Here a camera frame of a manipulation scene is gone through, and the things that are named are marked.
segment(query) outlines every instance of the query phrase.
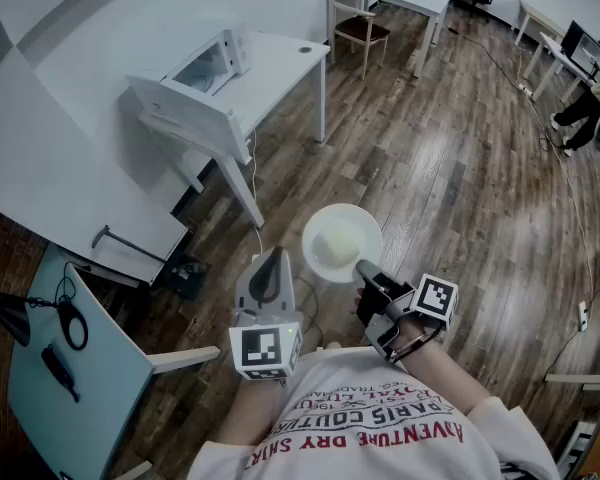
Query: black pants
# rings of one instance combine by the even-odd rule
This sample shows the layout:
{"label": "black pants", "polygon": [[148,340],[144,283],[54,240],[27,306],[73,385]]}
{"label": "black pants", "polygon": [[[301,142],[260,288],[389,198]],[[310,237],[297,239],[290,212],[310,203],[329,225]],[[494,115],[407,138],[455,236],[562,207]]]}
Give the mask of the black pants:
{"label": "black pants", "polygon": [[573,105],[569,105],[562,112],[556,114],[555,120],[560,126],[569,126],[585,117],[589,119],[567,141],[565,148],[576,150],[593,139],[593,132],[596,130],[598,119],[600,119],[600,102],[590,89],[587,89],[587,92],[580,96]]}

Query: light blue panel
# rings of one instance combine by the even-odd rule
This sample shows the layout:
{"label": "light blue panel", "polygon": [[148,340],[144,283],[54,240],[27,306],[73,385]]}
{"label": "light blue panel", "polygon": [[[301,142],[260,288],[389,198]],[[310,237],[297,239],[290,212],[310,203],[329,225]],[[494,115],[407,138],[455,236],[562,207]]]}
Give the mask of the light blue panel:
{"label": "light blue panel", "polygon": [[[50,244],[29,297],[53,301],[65,263],[58,247]],[[54,308],[27,305],[31,340],[27,347],[14,345],[8,398],[29,440],[56,475],[62,471],[74,480],[94,480],[104,475],[151,377],[152,365],[102,308],[72,265],[66,272],[76,286],[73,304],[89,328],[87,346],[81,351],[69,347]],[[78,403],[40,357],[50,343],[75,381]]]}

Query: white board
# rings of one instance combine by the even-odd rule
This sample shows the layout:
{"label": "white board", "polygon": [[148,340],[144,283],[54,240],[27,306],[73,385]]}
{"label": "white board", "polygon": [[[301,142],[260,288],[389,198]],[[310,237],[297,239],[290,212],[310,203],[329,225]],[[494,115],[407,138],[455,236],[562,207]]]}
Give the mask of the white board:
{"label": "white board", "polygon": [[186,229],[92,142],[13,49],[0,64],[0,212],[102,266],[153,282],[162,264],[104,237],[111,231],[168,258]]}

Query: white plate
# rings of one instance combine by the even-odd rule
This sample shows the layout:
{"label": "white plate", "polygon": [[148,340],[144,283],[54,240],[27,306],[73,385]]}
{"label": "white plate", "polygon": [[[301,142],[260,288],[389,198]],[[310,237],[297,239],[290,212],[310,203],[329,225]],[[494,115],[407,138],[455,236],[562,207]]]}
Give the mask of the white plate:
{"label": "white plate", "polygon": [[[346,226],[355,242],[358,256],[345,266],[329,268],[318,261],[313,249],[316,237],[331,226]],[[361,259],[378,264],[382,255],[382,231],[376,220],[365,210],[353,204],[325,206],[309,219],[302,232],[304,259],[316,274],[333,283],[352,283],[356,263]]]}

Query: white sneaker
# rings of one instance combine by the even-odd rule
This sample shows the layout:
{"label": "white sneaker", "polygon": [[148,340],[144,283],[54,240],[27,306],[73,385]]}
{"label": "white sneaker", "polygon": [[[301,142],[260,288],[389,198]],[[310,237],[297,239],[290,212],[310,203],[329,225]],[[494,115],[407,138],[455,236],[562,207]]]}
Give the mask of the white sneaker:
{"label": "white sneaker", "polygon": [[[569,137],[562,137],[562,145],[566,146],[567,142],[569,142]],[[563,149],[562,151],[567,156],[571,156],[571,154],[573,153],[573,149]]]}
{"label": "white sneaker", "polygon": [[556,116],[558,114],[551,114],[549,116],[549,120],[551,121],[551,128],[553,128],[555,131],[560,130],[560,125],[556,122]]}

